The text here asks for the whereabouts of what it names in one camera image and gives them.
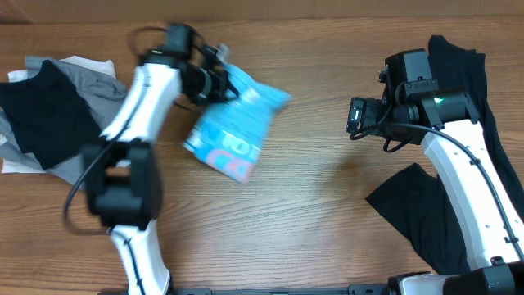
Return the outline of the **light blue printed t-shirt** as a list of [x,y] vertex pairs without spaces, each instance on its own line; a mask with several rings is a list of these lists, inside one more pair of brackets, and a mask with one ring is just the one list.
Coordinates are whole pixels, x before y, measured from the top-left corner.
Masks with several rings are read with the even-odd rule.
[[213,104],[193,126],[183,146],[195,158],[240,183],[246,183],[259,159],[276,113],[291,94],[255,81],[245,71],[227,64],[226,103]]

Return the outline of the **black t-shirt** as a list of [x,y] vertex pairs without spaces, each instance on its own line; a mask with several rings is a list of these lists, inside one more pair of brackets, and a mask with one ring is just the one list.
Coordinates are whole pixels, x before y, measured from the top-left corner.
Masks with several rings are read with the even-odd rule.
[[[472,97],[490,159],[514,208],[522,214],[523,187],[500,142],[488,103],[485,54],[453,45],[442,35],[431,36],[428,49],[431,72],[439,84],[445,88],[463,87]],[[439,177],[413,163],[382,183],[366,200],[438,274],[469,272],[462,231]]]

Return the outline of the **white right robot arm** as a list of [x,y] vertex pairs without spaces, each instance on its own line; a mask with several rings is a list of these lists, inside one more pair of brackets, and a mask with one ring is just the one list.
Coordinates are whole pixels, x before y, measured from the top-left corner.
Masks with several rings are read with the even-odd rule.
[[465,242],[470,272],[391,277],[385,294],[521,294],[523,222],[490,159],[480,116],[463,88],[443,88],[424,49],[399,52],[379,73],[382,99],[354,97],[346,131],[422,147],[443,181]]

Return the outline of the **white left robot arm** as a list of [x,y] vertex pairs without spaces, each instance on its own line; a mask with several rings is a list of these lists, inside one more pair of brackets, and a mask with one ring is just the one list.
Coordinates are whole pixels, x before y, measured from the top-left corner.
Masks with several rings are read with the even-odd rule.
[[75,187],[85,189],[89,211],[120,254],[125,292],[172,294],[157,233],[163,185],[154,145],[180,96],[206,106],[227,102],[236,89],[225,70],[227,46],[211,46],[191,26],[173,23],[162,29],[162,44],[140,51],[135,40],[148,30],[128,36],[138,62],[132,87],[99,139],[82,148],[84,172]]

